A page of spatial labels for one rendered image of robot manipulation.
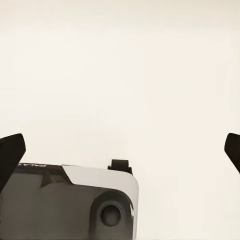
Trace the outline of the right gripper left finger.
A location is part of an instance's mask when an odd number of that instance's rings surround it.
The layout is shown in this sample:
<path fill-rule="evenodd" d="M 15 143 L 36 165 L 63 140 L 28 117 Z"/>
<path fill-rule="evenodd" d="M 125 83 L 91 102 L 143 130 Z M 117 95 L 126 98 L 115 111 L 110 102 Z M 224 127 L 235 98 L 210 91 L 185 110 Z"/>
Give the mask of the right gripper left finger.
<path fill-rule="evenodd" d="M 0 138 L 0 193 L 26 153 L 22 133 Z"/>

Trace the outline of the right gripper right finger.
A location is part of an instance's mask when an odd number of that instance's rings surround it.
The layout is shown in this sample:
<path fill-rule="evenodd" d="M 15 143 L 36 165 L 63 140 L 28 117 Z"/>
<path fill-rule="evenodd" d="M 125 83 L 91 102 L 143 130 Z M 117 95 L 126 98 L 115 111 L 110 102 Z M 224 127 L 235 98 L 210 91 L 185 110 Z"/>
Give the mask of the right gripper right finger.
<path fill-rule="evenodd" d="M 240 135 L 235 133 L 229 133 L 227 135 L 224 151 L 240 172 Z"/>

